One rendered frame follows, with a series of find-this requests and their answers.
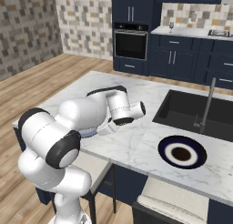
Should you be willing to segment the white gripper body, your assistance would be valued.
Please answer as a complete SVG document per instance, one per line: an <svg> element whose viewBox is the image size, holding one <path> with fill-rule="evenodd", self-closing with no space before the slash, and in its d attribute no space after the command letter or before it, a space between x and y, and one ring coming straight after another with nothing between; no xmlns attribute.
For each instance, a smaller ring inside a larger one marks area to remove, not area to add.
<svg viewBox="0 0 233 224"><path fill-rule="evenodd" d="M103 125L99 126L96 130L99 136L106 136L109 134L114 134L119 130L119 126L117 126L113 121L106 122Z"/></svg>

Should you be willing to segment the blue rimmed plate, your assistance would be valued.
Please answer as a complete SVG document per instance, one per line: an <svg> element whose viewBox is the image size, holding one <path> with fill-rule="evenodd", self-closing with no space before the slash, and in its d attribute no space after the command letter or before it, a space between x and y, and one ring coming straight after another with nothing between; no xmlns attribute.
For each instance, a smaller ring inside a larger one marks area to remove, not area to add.
<svg viewBox="0 0 233 224"><path fill-rule="evenodd" d="M169 165L182 169L200 168L208 158L207 151L196 140L184 136L164 137L157 151Z"/></svg>
<svg viewBox="0 0 233 224"><path fill-rule="evenodd" d="M88 137L92 137L97 134L95 128L80 130L79 133L80 133L81 138L88 138Z"/></svg>

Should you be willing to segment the white cushioned black stool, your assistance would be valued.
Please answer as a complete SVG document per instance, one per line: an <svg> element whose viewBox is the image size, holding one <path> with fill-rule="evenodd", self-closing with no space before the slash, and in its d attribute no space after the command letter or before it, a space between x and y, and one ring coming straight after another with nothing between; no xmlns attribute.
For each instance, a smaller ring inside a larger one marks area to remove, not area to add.
<svg viewBox="0 0 233 224"><path fill-rule="evenodd" d="M89 203L92 224L96 224L95 196L102 185L112 189L113 211L117 212L115 165L107 160L88 155L84 152L79 152L77 159L72 165L83 169L91 176L92 183L90 190L82 196L82 199L87 200Z"/></svg>
<svg viewBox="0 0 233 224"><path fill-rule="evenodd" d="M132 205L133 224L208 224L209 199L148 178Z"/></svg>

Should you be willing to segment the dark blue island cabinet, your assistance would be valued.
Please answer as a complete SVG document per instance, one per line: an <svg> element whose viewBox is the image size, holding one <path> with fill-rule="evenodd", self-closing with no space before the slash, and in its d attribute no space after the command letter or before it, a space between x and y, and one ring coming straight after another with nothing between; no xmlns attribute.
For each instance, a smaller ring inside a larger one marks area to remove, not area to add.
<svg viewBox="0 0 233 224"><path fill-rule="evenodd" d="M23 141L18 128L14 127L14 131L19 142L22 152L25 150L25 142ZM137 173L133 170L115 165L115 182L116 182L116 199L132 205L136 201L146 184L147 176ZM36 188L37 196L40 202L47 205L51 201L49 192ZM99 192L112 198L112 188L102 185ZM233 224L233 208L220 202L209 200L208 208L208 224Z"/></svg>

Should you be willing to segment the black sink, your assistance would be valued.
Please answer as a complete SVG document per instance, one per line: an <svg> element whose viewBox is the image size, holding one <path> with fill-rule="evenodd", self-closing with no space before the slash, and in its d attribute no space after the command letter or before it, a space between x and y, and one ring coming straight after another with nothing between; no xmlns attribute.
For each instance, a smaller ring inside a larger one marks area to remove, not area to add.
<svg viewBox="0 0 233 224"><path fill-rule="evenodd" d="M207 97L170 89L154 123L198 133ZM233 101L212 98L203 135L233 142Z"/></svg>

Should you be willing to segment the black built-in oven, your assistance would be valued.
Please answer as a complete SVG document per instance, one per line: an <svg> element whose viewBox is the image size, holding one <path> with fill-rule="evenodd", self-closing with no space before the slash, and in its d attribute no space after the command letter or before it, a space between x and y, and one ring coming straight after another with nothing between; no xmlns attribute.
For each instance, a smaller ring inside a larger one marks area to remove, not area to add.
<svg viewBox="0 0 233 224"><path fill-rule="evenodd" d="M114 23L115 56L146 60L148 25Z"/></svg>

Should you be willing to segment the grey tap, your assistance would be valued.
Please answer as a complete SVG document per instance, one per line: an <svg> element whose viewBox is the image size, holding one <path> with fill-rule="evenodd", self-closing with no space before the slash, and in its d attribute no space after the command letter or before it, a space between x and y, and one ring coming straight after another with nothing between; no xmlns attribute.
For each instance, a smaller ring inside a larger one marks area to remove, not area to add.
<svg viewBox="0 0 233 224"><path fill-rule="evenodd" d="M213 96L213 93L214 93L215 84L216 84L216 78L213 77L212 78L212 82L211 82L211 86L210 86L210 89L209 89L208 100L207 100L207 103L206 103L206 107L205 107L205 110L204 110L204 114L203 114L202 120L201 120L200 123L198 123L197 122L198 115L197 115L196 116L196 120L194 122L194 127L198 127L199 128L199 133L201 133L201 134L205 130L205 125L206 125L206 121L207 121L208 111L209 111L210 104L211 104L211 99L212 99L212 96Z"/></svg>

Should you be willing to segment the dark blue base cupboards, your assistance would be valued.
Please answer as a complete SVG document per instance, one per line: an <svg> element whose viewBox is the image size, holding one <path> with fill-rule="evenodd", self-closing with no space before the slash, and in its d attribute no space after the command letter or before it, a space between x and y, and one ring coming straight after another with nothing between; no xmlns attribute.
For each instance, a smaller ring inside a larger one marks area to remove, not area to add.
<svg viewBox="0 0 233 224"><path fill-rule="evenodd" d="M152 35L149 74L233 90L233 41Z"/></svg>

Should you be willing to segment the dark blue tall cupboard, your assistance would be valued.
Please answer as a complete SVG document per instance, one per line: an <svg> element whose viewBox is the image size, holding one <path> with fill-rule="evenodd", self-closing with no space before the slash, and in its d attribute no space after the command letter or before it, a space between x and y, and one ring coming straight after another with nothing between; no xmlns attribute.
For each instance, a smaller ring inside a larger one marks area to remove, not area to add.
<svg viewBox="0 0 233 224"><path fill-rule="evenodd" d="M160 26L162 4L157 0L112 0L113 68L116 71L149 75L151 32ZM147 59L115 56L114 23L148 25Z"/></svg>

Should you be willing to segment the black hob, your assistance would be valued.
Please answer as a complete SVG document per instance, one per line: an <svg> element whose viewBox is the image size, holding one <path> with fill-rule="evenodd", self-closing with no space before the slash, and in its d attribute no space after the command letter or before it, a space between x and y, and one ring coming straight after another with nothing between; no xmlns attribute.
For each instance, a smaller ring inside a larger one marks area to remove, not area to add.
<svg viewBox="0 0 233 224"><path fill-rule="evenodd" d="M208 36L233 38L233 32L230 32L228 30L209 30Z"/></svg>

